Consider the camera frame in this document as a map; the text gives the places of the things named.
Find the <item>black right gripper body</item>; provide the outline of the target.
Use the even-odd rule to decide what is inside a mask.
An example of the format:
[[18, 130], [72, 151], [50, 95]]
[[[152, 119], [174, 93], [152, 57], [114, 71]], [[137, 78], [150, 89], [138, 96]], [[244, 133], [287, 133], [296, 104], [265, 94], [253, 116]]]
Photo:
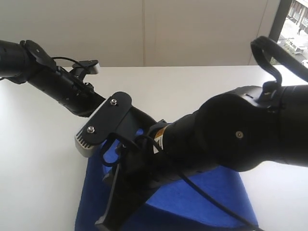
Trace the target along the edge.
[[118, 148], [122, 178], [147, 191], [174, 183], [193, 172], [193, 144], [174, 134], [140, 134]]

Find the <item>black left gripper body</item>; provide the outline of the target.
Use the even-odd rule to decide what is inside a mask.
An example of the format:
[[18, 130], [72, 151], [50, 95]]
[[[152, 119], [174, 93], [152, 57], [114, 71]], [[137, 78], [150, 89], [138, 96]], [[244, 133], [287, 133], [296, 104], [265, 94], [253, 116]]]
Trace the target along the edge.
[[105, 101], [105, 98], [94, 91], [94, 86], [88, 82], [83, 89], [73, 88], [73, 93], [59, 100], [72, 114], [79, 117], [90, 117], [91, 114]]

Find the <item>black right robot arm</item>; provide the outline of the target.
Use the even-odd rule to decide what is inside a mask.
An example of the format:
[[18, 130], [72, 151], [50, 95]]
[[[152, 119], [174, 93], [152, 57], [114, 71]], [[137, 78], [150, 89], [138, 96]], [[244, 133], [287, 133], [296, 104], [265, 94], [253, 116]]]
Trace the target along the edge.
[[246, 86], [207, 100], [177, 121], [158, 123], [119, 150], [106, 211], [95, 225], [117, 231], [163, 185], [223, 166], [264, 161], [308, 165], [308, 88]]

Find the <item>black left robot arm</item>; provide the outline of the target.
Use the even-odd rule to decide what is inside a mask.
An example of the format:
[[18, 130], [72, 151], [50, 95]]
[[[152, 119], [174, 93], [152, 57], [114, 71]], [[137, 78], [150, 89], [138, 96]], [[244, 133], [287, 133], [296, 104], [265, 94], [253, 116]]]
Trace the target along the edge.
[[0, 77], [15, 84], [29, 83], [56, 100], [74, 115], [89, 117], [105, 100], [85, 83], [86, 75], [98, 73], [98, 60], [73, 62], [67, 71], [32, 40], [0, 42]]

